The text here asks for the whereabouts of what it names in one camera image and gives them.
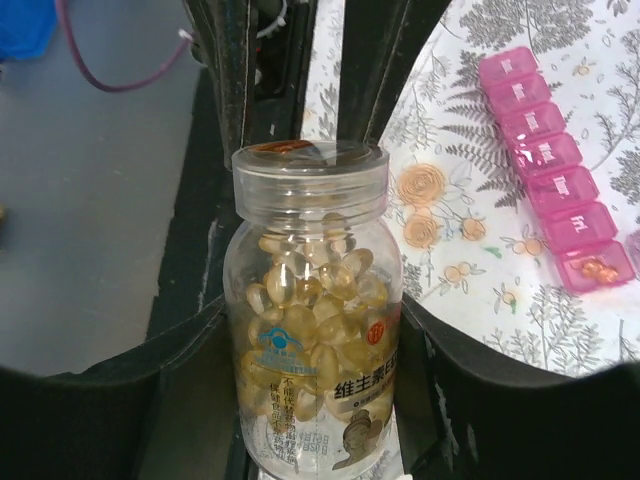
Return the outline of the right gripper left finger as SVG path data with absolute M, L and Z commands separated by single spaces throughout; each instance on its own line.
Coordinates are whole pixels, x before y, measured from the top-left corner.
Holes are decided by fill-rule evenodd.
M 223 298 L 80 374 L 1 370 L 4 479 L 242 474 Z

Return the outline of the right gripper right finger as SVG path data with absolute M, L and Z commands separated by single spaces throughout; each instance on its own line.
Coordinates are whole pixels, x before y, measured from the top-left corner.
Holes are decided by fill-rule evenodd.
M 572 379 L 474 340 L 405 297 L 395 412 L 416 479 L 635 479 L 639 367 Z

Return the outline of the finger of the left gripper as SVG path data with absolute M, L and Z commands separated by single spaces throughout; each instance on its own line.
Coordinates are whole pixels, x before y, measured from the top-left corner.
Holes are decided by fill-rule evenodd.
M 257 14 L 248 0 L 185 0 L 200 59 L 214 88 L 221 143 L 231 157 L 249 139 L 254 102 Z
M 337 138 L 377 143 L 450 0 L 347 0 Z

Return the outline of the clear bottle of yellow pills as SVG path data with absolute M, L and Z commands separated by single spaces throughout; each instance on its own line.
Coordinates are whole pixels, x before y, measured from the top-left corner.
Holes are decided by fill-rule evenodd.
M 389 157 L 281 141 L 232 158 L 241 225 L 223 288 L 240 425 L 277 479 L 355 479 L 391 430 L 403 295 Z

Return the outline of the pink weekly pill organizer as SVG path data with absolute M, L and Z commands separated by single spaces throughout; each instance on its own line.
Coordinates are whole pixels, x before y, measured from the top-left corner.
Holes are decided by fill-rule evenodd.
M 615 239 L 618 228 L 598 200 L 596 182 L 531 50 L 516 47 L 484 58 L 478 75 L 564 287 L 583 294 L 629 283 L 634 266 Z M 618 280 L 585 278 L 581 264 L 589 258 L 614 267 Z

